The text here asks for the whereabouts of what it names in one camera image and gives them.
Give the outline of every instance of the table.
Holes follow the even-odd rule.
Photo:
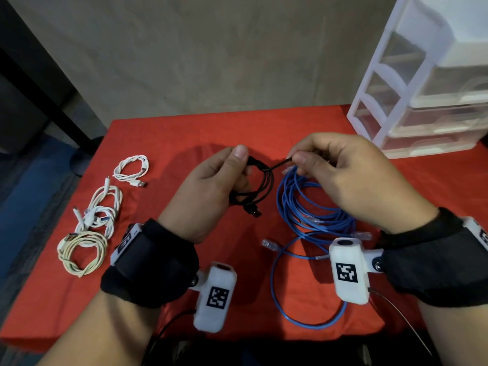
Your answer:
[[[109,241],[110,253],[129,223],[157,217],[190,170],[211,154],[225,146],[243,143],[250,148],[251,155],[273,165],[309,133],[354,133],[345,118],[346,110],[346,107],[328,106],[114,121],[13,305],[0,338],[25,350],[46,351],[98,291],[100,277],[109,264],[108,257],[98,271],[78,278],[64,271],[56,246],[67,233],[74,231],[73,206],[85,208],[93,192],[107,175],[112,175],[120,160],[144,154],[149,158],[150,169],[143,177],[148,182],[146,188],[114,180],[124,193],[124,201],[116,232]],[[396,159],[394,163],[434,204],[458,215],[473,216],[481,225],[488,226],[488,149],[483,145],[458,153]],[[131,166],[127,171],[140,167],[139,164]],[[275,177],[281,179],[279,171]],[[274,197],[267,198],[259,207],[263,215],[258,219],[247,215],[241,207],[230,208],[214,232],[197,246],[202,268],[211,261],[220,261],[232,265],[238,274],[224,328],[217,334],[206,334],[208,338],[330,340],[345,334],[378,332],[385,326],[392,332],[406,327],[401,317],[377,298],[373,298],[377,311],[371,304],[348,304],[338,323],[321,331],[303,329],[286,321],[274,306],[269,290],[274,253],[262,248],[261,240],[269,238],[284,244],[293,234],[278,215]],[[358,229],[378,235],[370,226]],[[309,248],[298,243],[295,249],[296,253],[303,254]],[[75,260],[80,264],[93,257],[94,251],[90,249],[75,252]],[[329,264],[283,258],[276,276],[278,299],[290,316],[316,324],[328,320],[337,311],[340,301],[335,295]],[[414,326],[423,326],[414,298],[395,293],[384,275],[371,274],[370,280],[371,286],[387,295]],[[162,311],[160,326],[181,310],[193,308],[197,295],[188,290],[178,301],[168,304]],[[190,338],[197,331],[188,318],[174,324],[167,335]]]

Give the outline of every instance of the person's right hand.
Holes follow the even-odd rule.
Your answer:
[[[291,156],[298,174],[316,178],[341,209],[388,233],[421,227],[439,212],[362,136],[311,134],[291,148],[286,157]]]

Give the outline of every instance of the black wrist strap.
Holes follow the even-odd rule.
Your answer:
[[[199,268],[195,247],[153,219],[101,278],[102,291],[147,308],[181,297]]]
[[[488,303],[488,252],[445,208],[419,229],[383,233],[382,267],[399,292],[436,307]]]

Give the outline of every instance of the coiled blue cable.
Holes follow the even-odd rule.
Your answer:
[[[340,317],[344,314],[346,309],[346,302],[342,302],[341,306],[339,307],[338,312],[332,317],[329,321],[310,325],[304,324],[300,321],[292,319],[289,315],[287,315],[283,308],[281,307],[278,299],[276,298],[275,288],[274,288],[274,274],[276,270],[276,265],[278,264],[278,260],[282,257],[283,254],[288,254],[291,257],[305,259],[305,260],[323,260],[328,258],[328,250],[324,245],[330,244],[331,240],[325,240],[323,236],[337,236],[337,237],[351,237],[352,233],[356,229],[356,220],[345,213],[342,209],[339,208],[327,208],[323,207],[317,203],[311,201],[308,197],[306,197],[302,189],[306,187],[320,187],[320,184],[316,182],[311,182],[306,177],[300,177],[297,175],[297,168],[294,167],[291,169],[285,177],[281,180],[278,190],[276,192],[276,204],[278,206],[278,211],[286,222],[286,224],[297,234],[297,237],[291,240],[288,244],[278,249],[278,254],[273,262],[271,267],[271,296],[273,301],[276,304],[276,307],[280,311],[280,313],[284,316],[284,318],[291,323],[304,327],[306,329],[325,329],[329,326],[334,325]],[[309,212],[305,207],[298,202],[296,193],[299,193],[308,203],[318,207],[327,212],[324,215],[317,215],[314,213]],[[310,232],[303,232],[299,229],[299,227],[306,228],[310,230]],[[295,253],[291,253],[288,251],[288,248],[295,244],[298,240],[306,240],[314,245],[318,246],[325,254],[321,256],[302,256]]]

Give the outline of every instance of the person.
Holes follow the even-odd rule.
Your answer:
[[[325,161],[324,155],[335,165]],[[229,208],[230,191],[249,190],[247,157],[247,148],[238,145],[198,165],[163,210],[158,223],[182,239],[202,243]],[[315,178],[340,208],[358,220],[381,228],[386,235],[418,231],[436,220],[440,213],[363,137],[311,134],[292,147],[288,157],[292,157],[300,175]],[[469,271],[470,264],[466,263],[462,270]],[[438,300],[433,295],[425,296],[426,301]],[[443,364],[488,364],[488,301],[485,298],[452,307],[436,307],[419,301]],[[140,364],[158,314],[157,308],[140,307],[100,291],[39,365]]]

